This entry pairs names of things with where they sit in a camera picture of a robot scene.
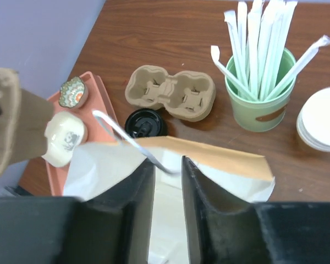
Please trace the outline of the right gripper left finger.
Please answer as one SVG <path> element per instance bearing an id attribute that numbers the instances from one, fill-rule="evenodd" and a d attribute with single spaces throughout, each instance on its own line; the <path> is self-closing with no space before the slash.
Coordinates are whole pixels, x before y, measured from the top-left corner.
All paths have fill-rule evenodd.
<path id="1" fill-rule="evenodd" d="M 146 263 L 155 167 L 82 202 L 73 197 L 0 197 L 0 263 Z"/>

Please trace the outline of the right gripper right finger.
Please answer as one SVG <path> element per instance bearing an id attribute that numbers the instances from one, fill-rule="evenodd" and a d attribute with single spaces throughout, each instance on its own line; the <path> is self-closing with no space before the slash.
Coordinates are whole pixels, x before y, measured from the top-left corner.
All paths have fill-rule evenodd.
<path id="1" fill-rule="evenodd" d="M 190 263 L 330 263 L 330 202 L 246 202 L 182 159 Z"/>

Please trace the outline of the brown paper bag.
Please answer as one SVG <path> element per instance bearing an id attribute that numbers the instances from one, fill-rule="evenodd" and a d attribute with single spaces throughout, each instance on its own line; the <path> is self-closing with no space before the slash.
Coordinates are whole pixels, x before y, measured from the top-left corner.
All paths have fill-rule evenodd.
<path id="1" fill-rule="evenodd" d="M 91 200 L 150 158 L 156 177 L 149 263 L 189 261 L 180 177 L 184 156 L 213 182 L 247 202 L 265 202 L 274 189 L 275 179 L 263 156 L 171 136 L 132 139 L 110 116 L 98 110 L 92 115 L 100 126 L 115 130 L 122 139 L 78 146 L 63 195 Z"/>

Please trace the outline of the cardboard cup carrier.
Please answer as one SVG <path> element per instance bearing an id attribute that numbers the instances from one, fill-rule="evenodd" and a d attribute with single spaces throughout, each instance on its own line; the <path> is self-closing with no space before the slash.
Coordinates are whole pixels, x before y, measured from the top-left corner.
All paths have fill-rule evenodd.
<path id="1" fill-rule="evenodd" d="M 216 87 L 206 73 L 184 70 L 170 75 L 162 67 L 143 65 L 132 73 L 125 98 L 133 106 L 164 108 L 175 118 L 198 122 L 209 115 Z"/>
<path id="2" fill-rule="evenodd" d="M 19 73 L 0 68 L 0 176 L 11 164 L 47 152 L 53 103 L 21 87 Z"/>

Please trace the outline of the stack of paper cups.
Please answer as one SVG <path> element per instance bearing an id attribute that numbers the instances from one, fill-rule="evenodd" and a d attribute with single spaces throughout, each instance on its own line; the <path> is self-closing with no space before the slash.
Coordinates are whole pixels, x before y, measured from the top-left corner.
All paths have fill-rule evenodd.
<path id="1" fill-rule="evenodd" d="M 315 92 L 305 102 L 296 120 L 296 130 L 308 147 L 330 152 L 330 87 Z"/>

